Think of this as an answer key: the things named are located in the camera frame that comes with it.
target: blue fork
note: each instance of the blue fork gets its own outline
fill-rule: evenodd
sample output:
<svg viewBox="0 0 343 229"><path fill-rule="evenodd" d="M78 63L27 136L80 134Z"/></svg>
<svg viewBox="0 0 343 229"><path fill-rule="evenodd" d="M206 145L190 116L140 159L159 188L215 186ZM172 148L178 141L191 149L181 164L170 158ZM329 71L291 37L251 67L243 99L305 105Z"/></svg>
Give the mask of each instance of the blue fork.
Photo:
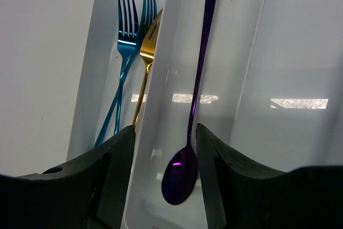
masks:
<svg viewBox="0 0 343 229"><path fill-rule="evenodd" d="M133 7L133 20L134 20L134 24L135 24L135 32L134 32L134 39L135 40L133 40L132 38L130 40L133 40L132 43L135 43L136 47L135 47L135 51L133 52L133 54L131 54L131 56L129 56L129 58L127 58L127 61L126 61L127 64L125 63L124 60L122 62L121 72L123 70L124 70L124 72L121 73L121 76L120 76L120 86L121 86L121 82L122 82L122 84L124 84L124 82L125 82L125 79L128 75L128 72L131 68L131 65L135 59L135 56L139 52L140 45L141 45L143 38L144 38L144 36L145 36L149 26L150 26L150 23L152 23L153 19L157 16L156 0L143 0L143 8L142 8L142 13L141 13L141 19L140 19L140 24L138 27L137 11L136 11L136 5L135 5L134 0L132 0L132 7ZM128 8L129 8L128 9L129 21L130 21L130 24L132 26L131 10L130 10L129 1L128 1ZM149 17L150 17L151 12L153 12L153 19L148 19L147 15L149 14ZM120 27L120 24L122 25L122 22L123 22L120 0L118 0L118 21L119 21L119 23L118 23L119 24L119 35L121 34L121 36L123 36L123 26ZM107 132L107 129L108 129L108 126L109 126L109 122L111 120L111 117L112 117L112 114L113 114L113 111L115 108L115 105L117 104L117 102L119 102L119 101L121 102L122 88L121 88L121 92L120 92L120 86L118 87L117 92L113 98L113 101L111 103L109 111L106 115L105 121L104 121L104 123L101 127L101 130L99 132L99 135L95 141L94 147L99 146L103 142L105 135L106 135L106 132ZM117 117L116 117L116 118L118 118L118 119L116 119L116 128L117 129L119 129L119 123L120 123L120 111L121 111L120 109L121 109L121 106L119 108L119 116L117 115Z"/></svg>

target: spoon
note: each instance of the spoon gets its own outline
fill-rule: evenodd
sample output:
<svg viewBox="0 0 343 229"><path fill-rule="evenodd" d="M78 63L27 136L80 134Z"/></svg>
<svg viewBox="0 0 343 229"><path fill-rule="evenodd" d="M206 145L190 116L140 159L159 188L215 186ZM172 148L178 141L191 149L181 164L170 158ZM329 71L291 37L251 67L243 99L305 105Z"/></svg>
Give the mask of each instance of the spoon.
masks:
<svg viewBox="0 0 343 229"><path fill-rule="evenodd" d="M202 39L200 43L199 61L195 79L191 111L187 128L186 147L178 151L169 162L163 179L162 194L171 205L179 205L192 193L198 178L198 160L192 148L192 128L196 111L200 79L204 65L208 36L210 34L215 0L205 0Z"/></svg>

